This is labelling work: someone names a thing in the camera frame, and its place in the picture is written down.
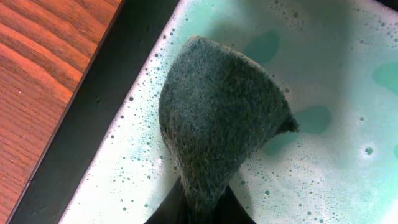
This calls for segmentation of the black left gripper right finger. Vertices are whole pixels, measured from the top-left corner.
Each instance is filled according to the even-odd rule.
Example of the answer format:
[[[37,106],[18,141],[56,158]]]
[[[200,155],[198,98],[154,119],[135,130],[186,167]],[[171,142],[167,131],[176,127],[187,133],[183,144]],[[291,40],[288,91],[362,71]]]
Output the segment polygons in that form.
[[[228,185],[214,211],[214,224],[256,224]]]

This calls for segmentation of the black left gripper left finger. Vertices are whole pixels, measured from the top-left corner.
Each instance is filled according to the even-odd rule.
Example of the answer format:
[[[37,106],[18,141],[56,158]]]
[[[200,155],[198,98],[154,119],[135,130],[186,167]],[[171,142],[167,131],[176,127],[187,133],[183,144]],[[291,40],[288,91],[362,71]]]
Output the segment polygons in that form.
[[[187,204],[181,177],[178,177],[162,203],[144,224],[188,224]]]

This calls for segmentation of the green scrubbing sponge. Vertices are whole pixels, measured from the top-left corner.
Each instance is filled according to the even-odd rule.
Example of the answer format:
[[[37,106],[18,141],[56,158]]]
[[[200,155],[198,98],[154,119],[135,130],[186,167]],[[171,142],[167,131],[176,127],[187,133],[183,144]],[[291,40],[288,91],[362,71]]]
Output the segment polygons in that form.
[[[276,135],[299,130],[284,93],[264,68],[198,35],[174,60],[158,115],[196,222],[211,218],[230,179],[252,153]]]

